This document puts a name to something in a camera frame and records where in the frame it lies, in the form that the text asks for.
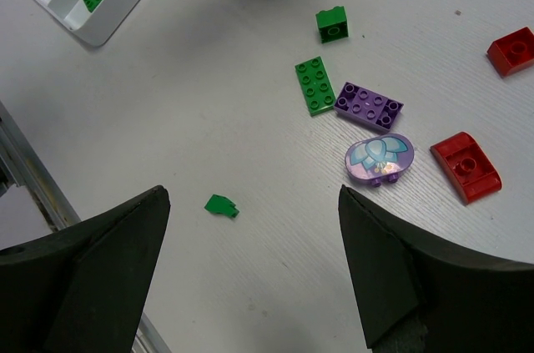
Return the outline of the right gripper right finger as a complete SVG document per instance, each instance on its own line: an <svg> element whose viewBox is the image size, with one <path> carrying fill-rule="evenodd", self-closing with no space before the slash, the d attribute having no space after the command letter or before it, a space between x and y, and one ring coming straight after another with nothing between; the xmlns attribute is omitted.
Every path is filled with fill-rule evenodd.
<svg viewBox="0 0 534 353"><path fill-rule="evenodd" d="M452 243L349 187L338 212L370 350L532 351L532 265Z"/></svg>

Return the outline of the red curved lego brick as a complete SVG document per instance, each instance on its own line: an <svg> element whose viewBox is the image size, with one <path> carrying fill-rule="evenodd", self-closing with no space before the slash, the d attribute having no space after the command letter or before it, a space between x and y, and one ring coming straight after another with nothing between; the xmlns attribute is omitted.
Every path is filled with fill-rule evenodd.
<svg viewBox="0 0 534 353"><path fill-rule="evenodd" d="M436 162L464 204L501 190L502 181L479 144L460 132L430 147Z"/></svg>

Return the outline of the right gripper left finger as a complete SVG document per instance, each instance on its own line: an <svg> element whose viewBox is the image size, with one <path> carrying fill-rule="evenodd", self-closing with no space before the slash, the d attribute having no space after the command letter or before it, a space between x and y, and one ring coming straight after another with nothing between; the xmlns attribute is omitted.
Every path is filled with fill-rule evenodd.
<svg viewBox="0 0 534 353"><path fill-rule="evenodd" d="M3 352L129 352L170 214L161 185L1 251Z"/></svg>

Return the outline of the small red lego brick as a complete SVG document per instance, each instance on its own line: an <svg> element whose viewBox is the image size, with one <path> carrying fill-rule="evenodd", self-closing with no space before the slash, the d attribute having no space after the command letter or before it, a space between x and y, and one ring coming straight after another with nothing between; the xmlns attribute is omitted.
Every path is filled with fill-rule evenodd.
<svg viewBox="0 0 534 353"><path fill-rule="evenodd" d="M531 29L524 27L491 43L486 55L500 77L533 65L533 38Z"/></svg>

